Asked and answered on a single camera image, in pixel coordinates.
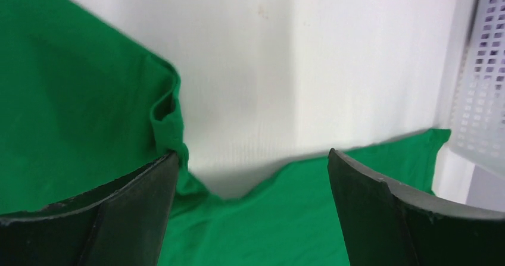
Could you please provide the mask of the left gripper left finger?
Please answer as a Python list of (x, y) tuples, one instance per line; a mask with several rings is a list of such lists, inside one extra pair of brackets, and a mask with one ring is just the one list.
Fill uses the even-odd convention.
[(172, 152), (38, 211), (1, 216), (2, 265), (156, 265), (179, 172)]

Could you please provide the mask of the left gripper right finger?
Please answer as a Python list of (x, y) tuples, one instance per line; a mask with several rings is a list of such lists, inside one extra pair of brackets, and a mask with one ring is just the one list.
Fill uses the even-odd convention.
[(503, 265), (504, 213), (417, 190), (332, 149), (328, 173), (351, 265)]

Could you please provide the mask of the green t-shirt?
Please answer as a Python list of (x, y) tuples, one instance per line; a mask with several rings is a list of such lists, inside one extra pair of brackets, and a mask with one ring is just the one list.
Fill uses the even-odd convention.
[(156, 265), (347, 265), (325, 157), (244, 198), (187, 169), (173, 66), (71, 0), (1, 0), (1, 216), (90, 191), (174, 152)]

